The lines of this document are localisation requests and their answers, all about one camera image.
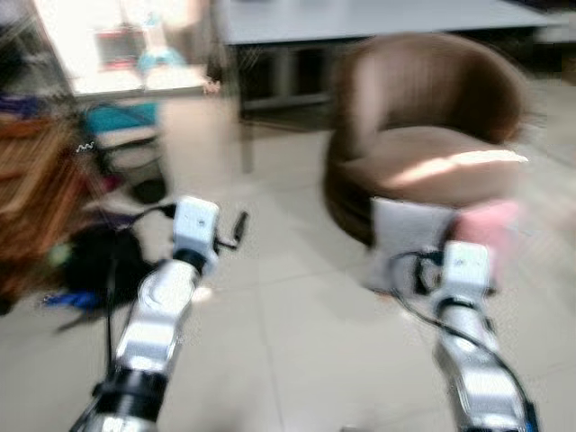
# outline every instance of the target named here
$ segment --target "brown armchair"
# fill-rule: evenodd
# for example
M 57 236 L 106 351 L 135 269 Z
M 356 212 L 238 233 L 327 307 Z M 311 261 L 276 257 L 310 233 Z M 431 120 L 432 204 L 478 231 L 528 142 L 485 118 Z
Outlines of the brown armchair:
M 342 60 L 324 193 L 335 222 L 372 243 L 370 199 L 463 207 L 509 193 L 520 163 L 501 145 L 527 84 L 503 57 L 441 33 L 361 42 Z

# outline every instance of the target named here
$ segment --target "desk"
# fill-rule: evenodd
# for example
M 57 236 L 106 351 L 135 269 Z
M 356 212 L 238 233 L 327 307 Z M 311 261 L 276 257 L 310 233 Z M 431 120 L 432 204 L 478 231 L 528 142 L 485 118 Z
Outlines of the desk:
M 329 46 L 396 32 L 531 32 L 550 23 L 543 14 L 502 0 L 220 0 L 218 16 L 222 40 L 237 62 L 245 172 L 253 169 L 250 115 L 270 108 L 247 104 L 247 71 L 264 50 Z M 286 94 L 289 65 L 280 63 L 274 87 L 283 105 L 321 102 L 321 94 Z

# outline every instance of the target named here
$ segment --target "cushion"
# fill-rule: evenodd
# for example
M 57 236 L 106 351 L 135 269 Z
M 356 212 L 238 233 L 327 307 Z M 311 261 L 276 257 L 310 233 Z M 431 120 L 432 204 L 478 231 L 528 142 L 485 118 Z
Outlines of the cushion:
M 460 208 L 506 196 L 526 158 L 432 126 L 379 133 L 365 157 L 343 164 L 369 194 Z
M 400 293 L 405 297 L 413 296 L 417 286 L 414 277 L 417 259 L 414 256 L 402 259 L 394 274 L 389 274 L 390 258 L 403 252 L 420 251 L 424 247 L 441 249 L 455 216 L 456 211 L 447 207 L 374 199 L 376 245 L 364 283 L 366 288 L 376 293 L 392 293 L 391 280 L 394 278 Z
M 461 209 L 450 239 L 489 247 L 492 276 L 498 279 L 513 249 L 518 213 L 518 203 L 511 200 L 495 200 Z

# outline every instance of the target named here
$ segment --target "black cable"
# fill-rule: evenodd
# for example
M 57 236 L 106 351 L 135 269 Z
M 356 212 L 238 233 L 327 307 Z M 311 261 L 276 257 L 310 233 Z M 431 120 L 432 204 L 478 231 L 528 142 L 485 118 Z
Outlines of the black cable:
M 528 425 L 530 426 L 529 432 L 538 432 L 536 405 L 528 398 L 527 392 L 524 386 L 522 385 L 522 382 L 520 381 L 518 375 L 514 372 L 512 367 L 509 366 L 498 353 L 494 352 L 492 349 L 483 344 L 481 341 L 476 340 L 474 337 L 471 337 L 463 333 L 462 331 L 445 324 L 440 319 L 431 318 L 423 314 L 419 310 L 415 309 L 411 304 L 408 303 L 408 301 L 404 298 L 404 296 L 398 289 L 398 286 L 396 285 L 396 279 L 394 277 L 394 269 L 396 264 L 400 262 L 400 260 L 406 257 L 418 257 L 420 260 L 423 258 L 432 258 L 433 260 L 437 261 L 437 254 L 438 251 L 434 252 L 410 251 L 410 252 L 402 252 L 391 257 L 388 261 L 388 275 L 390 275 L 392 295 L 406 311 L 417 317 L 419 320 L 426 322 L 428 325 L 441 329 L 452 336 L 462 338 L 466 342 L 471 343 L 475 347 L 484 351 L 486 354 L 490 355 L 494 359 L 494 361 L 496 361 L 498 366 L 504 369 L 510 375 L 512 381 L 517 386 L 517 389 L 520 393 L 520 398 L 522 399 L 522 404 L 524 405 L 526 420 L 528 421 Z
M 138 215 L 136 215 L 136 217 L 131 222 L 131 224 L 128 226 L 128 228 L 129 229 L 132 228 L 134 226 L 134 224 L 136 222 L 138 222 L 140 219 L 142 219 L 144 216 L 147 216 L 150 213 L 155 212 L 155 211 L 162 212 L 162 214 L 164 214 L 167 218 L 173 219 L 175 214 L 176 214 L 176 204 L 172 202 L 170 204 L 157 205 L 154 207 L 150 207 L 150 208 L 146 209 L 145 211 L 143 211 L 142 213 L 139 213 Z
M 116 233 L 115 241 L 118 242 L 118 237 L 122 234 L 121 231 Z M 108 272 L 108 281 L 106 286 L 106 376 L 112 376 L 114 369 L 114 352 L 113 352 L 113 316 L 114 316 L 114 298 L 116 295 L 116 269 L 118 268 L 118 258 L 116 256 L 116 249 L 118 243 L 115 245 L 112 252 L 112 261 L 110 271 Z

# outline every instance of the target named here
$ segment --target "robotic arm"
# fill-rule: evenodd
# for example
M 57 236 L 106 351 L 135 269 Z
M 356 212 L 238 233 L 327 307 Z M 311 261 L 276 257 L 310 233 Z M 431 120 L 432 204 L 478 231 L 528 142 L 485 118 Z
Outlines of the robotic arm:
M 218 264 L 220 249 L 238 248 L 244 234 L 246 213 L 238 218 L 233 239 L 219 238 L 219 212 L 214 203 L 192 197 L 178 203 L 173 257 L 142 282 L 111 370 L 94 389 L 88 414 L 72 431 L 158 432 L 156 421 L 194 289 Z M 458 432 L 537 432 L 534 407 L 498 356 L 485 313 L 489 263 L 486 247 L 448 243 L 442 282 L 431 297 L 434 319 L 414 311 L 396 294 L 407 309 L 440 327 L 435 357 Z
M 183 198 L 175 209 L 173 258 L 140 285 L 106 380 L 94 390 L 86 432 L 157 432 L 156 421 L 179 352 L 181 328 L 202 276 L 218 264 L 221 248 L 236 249 L 248 214 L 233 239 L 219 238 L 220 209 L 213 202 Z
M 435 358 L 447 384 L 459 432 L 536 432 L 536 414 L 518 379 L 498 356 L 484 298 L 490 284 L 486 247 L 450 242 L 442 282 L 432 294 L 433 316 L 475 341 L 440 331 Z

